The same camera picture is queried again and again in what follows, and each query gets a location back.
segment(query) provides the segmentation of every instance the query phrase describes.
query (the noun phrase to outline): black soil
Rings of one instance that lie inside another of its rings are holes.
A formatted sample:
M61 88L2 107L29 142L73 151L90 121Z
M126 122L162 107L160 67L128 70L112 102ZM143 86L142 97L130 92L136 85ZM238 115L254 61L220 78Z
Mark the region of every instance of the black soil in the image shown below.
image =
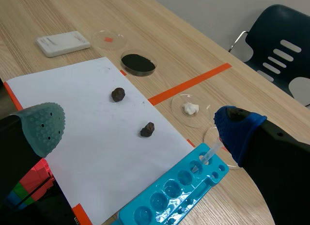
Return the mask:
M139 72L152 71L156 67L149 59L138 54L125 55L122 62L126 67Z

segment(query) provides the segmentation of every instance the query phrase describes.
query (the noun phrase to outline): dark blue chair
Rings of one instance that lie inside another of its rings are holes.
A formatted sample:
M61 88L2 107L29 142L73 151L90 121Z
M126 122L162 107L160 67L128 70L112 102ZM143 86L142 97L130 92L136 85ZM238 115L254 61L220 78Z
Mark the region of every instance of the dark blue chair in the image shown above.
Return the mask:
M310 79L310 16L283 5L272 5L258 17L246 43L253 49L247 62L277 87L293 96L289 83L297 77Z

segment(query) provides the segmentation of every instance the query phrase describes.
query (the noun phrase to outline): white wall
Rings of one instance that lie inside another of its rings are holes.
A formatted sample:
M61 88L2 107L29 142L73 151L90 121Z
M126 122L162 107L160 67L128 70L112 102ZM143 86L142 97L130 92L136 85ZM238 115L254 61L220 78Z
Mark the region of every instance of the white wall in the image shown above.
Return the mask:
M157 1L225 49L229 49L242 31L249 31L262 11L270 5L283 4L310 15L310 0ZM232 54L242 61L246 61L251 57L252 50L245 44L244 39L242 39L233 49ZM298 91L303 90L298 85L299 83L296 86L293 85L294 96L298 94ZM310 92L310 83L304 86Z

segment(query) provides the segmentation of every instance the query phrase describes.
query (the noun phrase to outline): white cotton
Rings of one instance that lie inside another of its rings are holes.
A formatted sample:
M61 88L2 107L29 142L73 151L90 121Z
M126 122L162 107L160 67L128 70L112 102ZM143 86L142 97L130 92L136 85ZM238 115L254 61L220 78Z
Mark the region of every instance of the white cotton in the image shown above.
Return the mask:
M195 105L189 102L182 105L182 107L184 108L184 112L186 112L188 115L193 115L199 111L199 105Z

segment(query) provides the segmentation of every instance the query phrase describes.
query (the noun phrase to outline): white paper sheet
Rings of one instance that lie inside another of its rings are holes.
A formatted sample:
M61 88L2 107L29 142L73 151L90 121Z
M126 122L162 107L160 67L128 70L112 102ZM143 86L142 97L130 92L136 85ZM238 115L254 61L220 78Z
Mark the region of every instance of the white paper sheet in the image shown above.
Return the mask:
M71 207L102 224L187 155L192 146L107 59L8 81L23 108L60 104L64 135L46 160ZM110 94L125 89L123 101ZM151 137L140 137L148 123Z

